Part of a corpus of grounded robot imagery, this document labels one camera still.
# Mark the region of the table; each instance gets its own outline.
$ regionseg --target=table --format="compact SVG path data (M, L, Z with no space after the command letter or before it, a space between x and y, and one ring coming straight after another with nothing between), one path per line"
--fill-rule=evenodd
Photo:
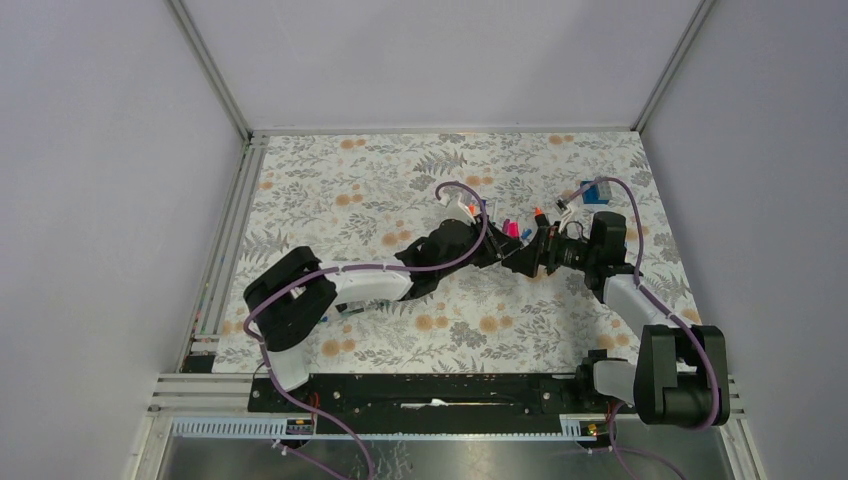
M215 373L250 373L259 348L242 332L244 288L299 245L322 260L380 260L443 220L434 187L460 180L496 204L494 221L533 227L535 207L599 175L627 182L639 202L643 272L670 306L700 323L683 265L638 134L497 133L271 137L228 293ZM601 209L628 221L628 261L637 232L627 197L586 205L588 229ZM638 338L565 268L536 278L498 266L467 267L431 296L372 305L329 321L306 339L315 373L561 372L589 349L635 363Z

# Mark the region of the gray wall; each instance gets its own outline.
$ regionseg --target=gray wall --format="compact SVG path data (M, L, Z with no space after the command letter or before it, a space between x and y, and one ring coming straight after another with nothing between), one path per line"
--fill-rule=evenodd
M698 0L187 0L254 128L627 126Z
M0 4L0 478L118 478L239 148L163 1Z
M848 2L719 2L644 137L773 479L843 478Z

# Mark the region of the tabletop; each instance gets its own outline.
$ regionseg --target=tabletop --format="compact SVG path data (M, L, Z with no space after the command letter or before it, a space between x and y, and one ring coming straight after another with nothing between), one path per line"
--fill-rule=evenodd
M638 134L498 133L271 137L224 309L215 373L251 373L259 347L242 331L245 287L292 248L324 261L393 258L444 219L433 196L459 180L487 199L493 221L533 228L536 207L597 176L627 182L639 203L646 282L672 308L700 323L677 247ZM628 261L638 234L625 193L585 205L627 218ZM638 338L598 303L582 274L560 268L535 278L496 265L466 267L430 296L372 303L319 323L306 341L313 373L562 372L590 349L635 363Z

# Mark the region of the gray floor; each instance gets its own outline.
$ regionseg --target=gray floor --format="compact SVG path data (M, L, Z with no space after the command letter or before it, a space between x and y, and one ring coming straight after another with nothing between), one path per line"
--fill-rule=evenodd
M674 427L646 428L621 421L619 445L664 456L688 480L732 479L718 430L688 432ZM388 479L573 479L629 478L611 454L569 454L574 443L506 441L366 442L380 480ZM292 456L283 457L265 440L174 438L162 480L271 480L332 478ZM352 478L365 478L361 452L350 441L313 441L303 451ZM635 455L625 460L642 479L676 479L662 464Z

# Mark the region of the robotic arm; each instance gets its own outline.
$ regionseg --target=robotic arm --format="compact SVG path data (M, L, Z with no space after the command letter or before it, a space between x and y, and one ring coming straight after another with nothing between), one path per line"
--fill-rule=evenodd
M353 267L317 275L316 272L344 264L323 262L309 247L302 246L245 289L245 301L253 311L283 287L316 275L256 316L271 368L285 389L296 388L309 379L303 361L304 340L331 307L341 310L356 301L420 298L432 293L442 278L468 265L485 268L500 262L528 277L534 277L539 266L544 266L549 274L564 266L583 272L585 284L597 300L621 315L633 331L642 332L635 366L622 359L606 358L605 350L590 352L578 369L585 388L634 405L648 424L692 426L707 417L712 399L704 365L684 332L673 327L634 283L634 266L625 261L627 228L623 216L598 212L588 238L570 238L561 222L550 224L546 215L539 214L535 217L536 235L526 246L487 222L483 243L464 261L440 270L403 271L457 259L473 247L483 219L470 214L467 208L456 207L454 203L448 209L454 218L415 240L396 253L394 259L379 263L382 269L370 265L369 269ZM720 382L721 401L714 425L721 425L730 414L724 337L716 327L691 328ZM678 361L695 367L695 371L678 372Z

